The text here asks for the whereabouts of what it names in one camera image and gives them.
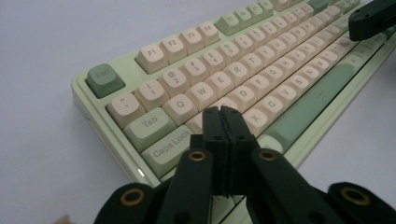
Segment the black mechanical part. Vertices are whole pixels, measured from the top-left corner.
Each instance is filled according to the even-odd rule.
[[[213,155],[192,148],[183,153],[166,192],[156,223],[210,223]]]
[[[256,149],[251,162],[247,197],[254,202],[248,210],[257,218],[253,223],[345,223],[279,152]]]
[[[374,0],[349,16],[350,39],[368,39],[395,24],[396,0]]]
[[[117,189],[95,224],[210,223],[213,195],[241,194],[255,224],[396,223],[396,212],[367,189],[340,183],[326,194],[311,187],[282,154],[259,147],[237,110],[213,107],[203,115],[204,133],[191,136],[174,176],[155,189]]]
[[[154,195],[154,189],[148,185],[125,185],[110,196],[94,223],[149,223],[146,218],[147,213],[151,211],[151,205],[155,204]]]
[[[346,223],[396,223],[396,211],[361,186],[351,183],[333,184],[329,187],[326,199]]]

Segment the spacebar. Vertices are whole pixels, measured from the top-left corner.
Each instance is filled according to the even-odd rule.
[[[259,143],[276,142],[277,150],[285,153],[355,73],[351,64],[337,64],[262,133]]]

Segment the white surface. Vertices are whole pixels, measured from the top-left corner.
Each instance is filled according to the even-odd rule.
[[[128,180],[73,103],[80,71],[253,0],[0,2],[0,223],[92,223]],[[350,181],[396,207],[396,54],[300,171]]]

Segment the mechanical keyboard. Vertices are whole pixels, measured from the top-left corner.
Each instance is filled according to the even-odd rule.
[[[348,36],[360,0],[259,0],[78,74],[74,99],[132,181],[170,178],[202,111],[238,109],[297,167],[396,48],[395,29]],[[214,197],[213,223],[249,223]]]

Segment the screw hole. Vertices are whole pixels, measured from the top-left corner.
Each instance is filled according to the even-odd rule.
[[[145,198],[145,192],[141,189],[130,189],[125,191],[120,201],[125,206],[135,206],[140,204]]]
[[[276,154],[269,151],[262,151],[259,154],[259,157],[266,161],[274,161],[276,160]]]
[[[204,152],[194,151],[189,154],[189,158],[192,161],[203,161],[206,159],[206,154]]]
[[[348,201],[356,204],[356,205],[368,205],[370,204],[370,197],[361,192],[358,189],[345,187],[341,189],[341,195]]]

